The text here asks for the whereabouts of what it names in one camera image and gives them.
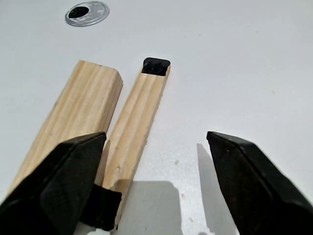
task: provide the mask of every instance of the black rubber cap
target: black rubber cap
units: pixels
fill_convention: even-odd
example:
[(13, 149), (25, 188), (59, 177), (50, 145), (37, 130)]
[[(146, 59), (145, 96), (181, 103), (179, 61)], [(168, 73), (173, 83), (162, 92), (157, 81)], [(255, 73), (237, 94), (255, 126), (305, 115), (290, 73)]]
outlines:
[(143, 61), (142, 73), (165, 76), (171, 62), (157, 58), (146, 58)]

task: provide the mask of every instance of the wood grain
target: wood grain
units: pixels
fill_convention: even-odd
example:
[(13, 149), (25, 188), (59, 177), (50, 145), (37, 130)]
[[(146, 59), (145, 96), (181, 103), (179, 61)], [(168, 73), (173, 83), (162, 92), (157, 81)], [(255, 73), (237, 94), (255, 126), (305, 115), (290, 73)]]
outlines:
[(122, 193), (115, 227), (125, 206), (166, 84), (165, 76), (140, 73), (105, 146), (108, 162), (102, 186)]
[[(123, 81), (117, 70), (79, 61), (53, 109), (37, 134), (13, 184), (12, 191), (60, 142), (94, 132), (107, 132)], [(106, 159), (95, 183), (102, 184)]]

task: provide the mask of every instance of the black clamp jaw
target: black clamp jaw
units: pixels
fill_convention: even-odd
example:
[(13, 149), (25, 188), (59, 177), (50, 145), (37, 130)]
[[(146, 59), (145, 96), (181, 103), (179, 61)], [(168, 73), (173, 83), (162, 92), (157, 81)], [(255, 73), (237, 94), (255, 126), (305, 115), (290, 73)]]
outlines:
[(313, 234), (313, 208), (253, 143), (208, 132), (222, 194), (240, 235)]
[(54, 150), (0, 206), (0, 234), (71, 235), (77, 222), (108, 230), (121, 193), (94, 185), (106, 134), (73, 138)]

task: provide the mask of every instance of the wooden stick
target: wooden stick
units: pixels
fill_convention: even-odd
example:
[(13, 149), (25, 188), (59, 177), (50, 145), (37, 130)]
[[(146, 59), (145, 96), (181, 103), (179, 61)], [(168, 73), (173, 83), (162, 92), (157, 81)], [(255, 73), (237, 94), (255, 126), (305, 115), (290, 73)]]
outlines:
[(122, 193), (122, 201), (115, 217), (115, 228), (122, 215), (162, 97), (170, 72), (170, 62), (147, 58), (142, 72), (135, 81), (104, 150), (104, 153), (108, 155), (108, 163), (102, 186)]
[[(107, 132), (123, 81), (117, 70), (79, 61), (53, 109), (37, 134), (9, 193), (60, 142), (94, 132)], [(101, 185), (106, 159), (96, 184)]]

